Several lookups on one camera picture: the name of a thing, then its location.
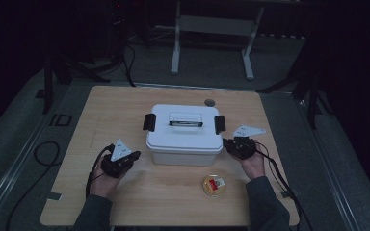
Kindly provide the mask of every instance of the wooden tabletop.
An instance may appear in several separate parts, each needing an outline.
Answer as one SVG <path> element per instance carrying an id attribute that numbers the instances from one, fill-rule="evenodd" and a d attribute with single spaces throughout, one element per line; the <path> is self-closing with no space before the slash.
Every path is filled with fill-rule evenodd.
<path id="1" fill-rule="evenodd" d="M 203 106 L 213 99 L 225 116 L 226 139 L 241 125 L 266 129 L 253 138 L 269 150 L 284 176 L 278 150 L 255 92 L 233 90 L 185 90 L 128 87 L 94 87 L 66 152 L 53 185 L 61 200 L 47 200 L 40 221 L 45 225 L 72 225 L 85 202 L 88 174 L 98 153 L 117 139 L 142 155 L 121 180 L 113 201 L 110 222 L 124 226 L 247 226 L 249 208 L 245 185 L 249 182 L 240 164 L 223 149 L 210 167 L 155 165 L 145 141 L 144 116 L 155 104 Z M 266 174 L 277 198 L 290 212 L 290 224 L 299 221 L 290 198 L 282 198 L 281 188 L 266 163 Z M 203 179 L 217 174 L 225 180 L 219 197 L 207 195 Z"/>

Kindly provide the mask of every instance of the white box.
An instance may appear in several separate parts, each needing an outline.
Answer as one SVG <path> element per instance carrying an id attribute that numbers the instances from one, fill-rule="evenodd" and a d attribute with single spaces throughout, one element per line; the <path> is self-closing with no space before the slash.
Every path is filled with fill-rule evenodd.
<path id="1" fill-rule="evenodd" d="M 157 104 L 143 129 L 155 164 L 210 166 L 223 148 L 225 118 L 213 107 Z"/>

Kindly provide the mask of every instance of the forearm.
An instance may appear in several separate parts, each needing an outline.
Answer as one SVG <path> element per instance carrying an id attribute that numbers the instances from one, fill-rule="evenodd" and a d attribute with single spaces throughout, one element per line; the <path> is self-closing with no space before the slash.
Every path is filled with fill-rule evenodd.
<path id="1" fill-rule="evenodd" d="M 104 197 L 89 195 L 73 230 L 109 230 L 112 205 L 113 203 Z"/>
<path id="2" fill-rule="evenodd" d="M 249 198 L 251 230 L 289 230 L 290 214 L 276 198 L 266 176 L 252 179 L 246 190 Z"/>

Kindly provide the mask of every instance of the hand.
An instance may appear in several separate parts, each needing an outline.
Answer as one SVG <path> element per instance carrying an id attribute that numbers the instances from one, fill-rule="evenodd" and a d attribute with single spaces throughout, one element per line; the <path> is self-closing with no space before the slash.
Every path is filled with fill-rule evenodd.
<path id="1" fill-rule="evenodd" d="M 256 144 L 256 150 L 262 152 L 260 149 L 260 145 Z M 233 155 L 230 156 L 242 165 L 243 171 L 251 180 L 266 175 L 264 171 L 264 157 L 259 153 L 254 153 L 251 157 L 245 160 L 240 160 Z"/>
<path id="2" fill-rule="evenodd" d="M 101 157 L 99 159 L 92 175 L 93 180 L 90 186 L 90 194 L 95 194 L 111 200 L 113 194 L 117 190 L 119 181 L 122 179 L 122 177 L 124 177 L 125 173 L 119 178 L 114 178 L 104 173 L 104 171 L 101 169 L 101 162 L 103 161 L 103 158 L 104 157 Z"/>

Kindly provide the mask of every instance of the box lid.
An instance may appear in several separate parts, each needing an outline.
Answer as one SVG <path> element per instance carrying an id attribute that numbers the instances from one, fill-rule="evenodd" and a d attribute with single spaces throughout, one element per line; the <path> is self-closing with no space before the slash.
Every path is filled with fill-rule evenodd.
<path id="1" fill-rule="evenodd" d="M 218 116 L 223 116 L 216 108 L 157 104 L 152 108 L 152 114 L 155 115 L 154 129 L 146 138 L 152 151 L 217 154 L 223 148 L 217 124 Z"/>

